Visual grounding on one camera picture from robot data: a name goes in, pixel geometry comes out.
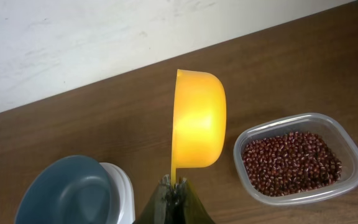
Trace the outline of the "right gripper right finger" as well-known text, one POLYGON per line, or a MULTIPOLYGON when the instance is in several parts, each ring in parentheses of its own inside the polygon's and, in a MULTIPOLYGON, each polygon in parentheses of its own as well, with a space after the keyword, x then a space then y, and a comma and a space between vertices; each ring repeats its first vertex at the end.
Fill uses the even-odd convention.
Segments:
POLYGON ((174 223, 214 224, 191 182, 181 178, 174 191, 174 223))

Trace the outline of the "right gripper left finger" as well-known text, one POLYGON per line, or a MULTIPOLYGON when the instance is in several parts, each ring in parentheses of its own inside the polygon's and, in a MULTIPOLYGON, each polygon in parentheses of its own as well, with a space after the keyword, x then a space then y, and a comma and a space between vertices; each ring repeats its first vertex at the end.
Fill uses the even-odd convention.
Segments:
POLYGON ((170 224, 173 223, 175 191, 170 176, 165 175, 158 182, 147 205, 134 224, 170 224))

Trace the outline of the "yellow measuring scoop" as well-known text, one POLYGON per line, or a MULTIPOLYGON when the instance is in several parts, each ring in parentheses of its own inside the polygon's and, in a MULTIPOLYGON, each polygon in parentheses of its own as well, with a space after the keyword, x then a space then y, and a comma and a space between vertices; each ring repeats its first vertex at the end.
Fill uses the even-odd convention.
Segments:
POLYGON ((202 168, 220 157, 226 134, 223 84, 206 72, 178 70, 173 104, 170 183, 177 169, 202 168))

